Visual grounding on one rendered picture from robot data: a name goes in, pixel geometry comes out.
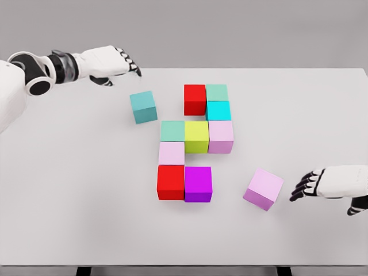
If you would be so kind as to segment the teal cube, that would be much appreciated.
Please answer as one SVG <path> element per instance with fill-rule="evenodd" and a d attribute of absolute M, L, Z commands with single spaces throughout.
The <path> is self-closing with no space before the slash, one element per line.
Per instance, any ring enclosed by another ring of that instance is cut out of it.
<path fill-rule="evenodd" d="M 131 94 L 129 97 L 136 124 L 142 124 L 158 119 L 152 91 Z"/>

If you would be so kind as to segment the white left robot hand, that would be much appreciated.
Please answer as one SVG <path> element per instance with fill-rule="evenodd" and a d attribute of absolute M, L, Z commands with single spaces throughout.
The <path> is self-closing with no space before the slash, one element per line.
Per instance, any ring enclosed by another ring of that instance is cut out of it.
<path fill-rule="evenodd" d="M 141 77 L 139 66 L 122 49 L 112 45 L 82 52 L 78 58 L 79 78 L 88 77 L 100 86 L 113 86 L 112 77 L 133 72 Z"/>

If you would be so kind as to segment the cyan cube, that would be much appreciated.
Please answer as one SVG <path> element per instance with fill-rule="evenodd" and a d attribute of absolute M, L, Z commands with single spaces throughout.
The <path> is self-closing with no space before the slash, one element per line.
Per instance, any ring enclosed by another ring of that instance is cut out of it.
<path fill-rule="evenodd" d="M 205 112 L 208 121 L 228 121 L 232 119 L 229 101 L 208 101 Z"/>

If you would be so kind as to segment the magenta purple cube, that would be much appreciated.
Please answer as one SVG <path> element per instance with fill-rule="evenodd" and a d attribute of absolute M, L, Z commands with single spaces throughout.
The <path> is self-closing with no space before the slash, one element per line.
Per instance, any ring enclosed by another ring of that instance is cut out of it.
<path fill-rule="evenodd" d="M 211 202 L 211 167 L 185 167 L 185 202 Z"/>

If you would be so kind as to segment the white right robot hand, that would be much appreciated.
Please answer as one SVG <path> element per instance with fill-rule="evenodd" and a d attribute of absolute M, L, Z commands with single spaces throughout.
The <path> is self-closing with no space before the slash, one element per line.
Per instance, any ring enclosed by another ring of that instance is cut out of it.
<path fill-rule="evenodd" d="M 368 210 L 368 165 L 329 166 L 305 174 L 289 201 L 304 197 L 350 198 L 349 216 Z"/>

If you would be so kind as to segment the yellow-green cube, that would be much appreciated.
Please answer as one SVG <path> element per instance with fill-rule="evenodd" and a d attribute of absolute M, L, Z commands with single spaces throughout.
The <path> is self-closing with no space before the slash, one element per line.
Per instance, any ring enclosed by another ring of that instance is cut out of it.
<path fill-rule="evenodd" d="M 209 147 L 207 121 L 185 121 L 185 153 L 206 154 Z"/>

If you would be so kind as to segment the mint green cube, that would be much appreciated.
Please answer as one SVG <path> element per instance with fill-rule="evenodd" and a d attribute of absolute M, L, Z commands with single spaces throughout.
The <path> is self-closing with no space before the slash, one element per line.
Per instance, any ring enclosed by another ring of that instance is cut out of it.
<path fill-rule="evenodd" d="M 185 122 L 184 121 L 162 121 L 160 129 L 160 141 L 163 142 L 184 142 Z"/>
<path fill-rule="evenodd" d="M 229 101 L 226 84 L 206 84 L 207 101 Z"/>

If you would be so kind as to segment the red cube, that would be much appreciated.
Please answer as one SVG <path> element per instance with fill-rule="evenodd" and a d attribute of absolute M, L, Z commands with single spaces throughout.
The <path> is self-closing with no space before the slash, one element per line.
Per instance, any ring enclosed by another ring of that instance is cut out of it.
<path fill-rule="evenodd" d="M 206 110 L 206 86 L 204 84 L 184 85 L 184 115 L 204 116 Z"/>
<path fill-rule="evenodd" d="M 156 191 L 159 200 L 184 200 L 184 165 L 159 165 Z"/>

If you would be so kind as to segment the light pink cube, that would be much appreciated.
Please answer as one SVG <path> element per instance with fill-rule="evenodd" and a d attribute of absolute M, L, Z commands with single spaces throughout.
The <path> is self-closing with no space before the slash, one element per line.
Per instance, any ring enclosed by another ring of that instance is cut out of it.
<path fill-rule="evenodd" d="M 209 154 L 230 154 L 234 143 L 233 123 L 231 120 L 208 121 Z"/>
<path fill-rule="evenodd" d="M 257 168 L 243 195 L 243 199 L 268 211 L 276 202 L 284 179 Z"/>
<path fill-rule="evenodd" d="M 166 142 L 162 141 L 159 145 L 159 165 L 185 164 L 185 144 L 184 142 Z"/>

